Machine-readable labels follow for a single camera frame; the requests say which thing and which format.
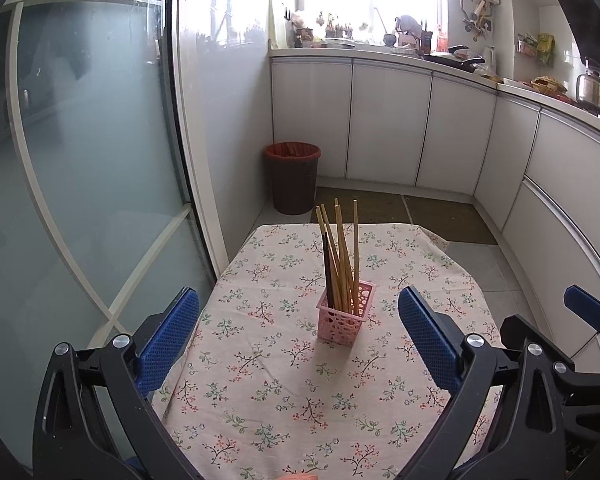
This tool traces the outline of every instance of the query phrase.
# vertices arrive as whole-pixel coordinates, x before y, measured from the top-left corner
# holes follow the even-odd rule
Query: pink plastic basket
[[[327,289],[324,289],[316,308],[320,310],[318,318],[318,337],[344,346],[353,346],[362,323],[366,321],[371,308],[376,286],[369,282],[360,282],[360,308],[362,316],[340,312],[327,306]]]

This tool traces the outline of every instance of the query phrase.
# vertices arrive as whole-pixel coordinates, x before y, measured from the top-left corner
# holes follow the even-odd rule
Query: blue gripper pad
[[[564,306],[600,332],[600,300],[577,285],[564,291]]]
[[[454,395],[461,383],[460,352],[414,286],[408,286],[400,293],[398,314],[436,386]]]
[[[164,319],[136,359],[136,388],[143,397],[162,386],[164,378],[196,325],[199,309],[198,294],[188,287],[183,288],[167,307]]]

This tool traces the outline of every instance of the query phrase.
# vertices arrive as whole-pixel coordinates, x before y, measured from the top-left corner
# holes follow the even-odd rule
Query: floral pattern
[[[347,244],[353,232],[346,225]],[[415,285],[437,312],[494,345],[498,330],[448,243],[410,224],[360,226],[361,279],[377,285],[353,348],[317,338],[324,290],[316,224],[258,228],[227,267],[197,332],[152,405],[206,478],[392,480],[449,395],[400,323],[397,297]],[[462,457],[484,440],[494,388]]]

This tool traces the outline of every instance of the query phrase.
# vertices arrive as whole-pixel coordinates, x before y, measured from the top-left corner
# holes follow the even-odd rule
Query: brown floor mat
[[[337,189],[319,187],[315,193],[315,205],[324,204],[329,222],[335,222],[333,199],[337,198],[342,210],[342,221],[353,222],[353,200],[358,200],[358,222],[361,224],[404,223],[408,224],[409,216],[400,195],[376,193],[357,189]],[[311,222],[316,223],[315,210]]]
[[[413,223],[433,231],[450,242],[497,244],[487,225],[471,204],[404,197]]]

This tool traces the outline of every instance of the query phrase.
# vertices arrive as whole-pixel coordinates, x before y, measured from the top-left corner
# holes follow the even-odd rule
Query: silver screw
[[[113,338],[113,346],[115,346],[116,348],[124,348],[130,342],[131,339],[129,339],[129,336],[126,334],[120,334]]]
[[[477,334],[469,334],[466,337],[466,341],[469,343],[469,345],[476,348],[480,348],[482,345],[484,345],[484,339]]]
[[[56,349],[54,350],[56,355],[64,355],[68,351],[69,351],[69,345],[67,343],[60,343],[58,346],[56,346]]]
[[[538,356],[542,353],[542,347],[536,343],[531,343],[528,347],[526,347],[526,349],[529,350],[530,354],[533,354],[536,356]]]

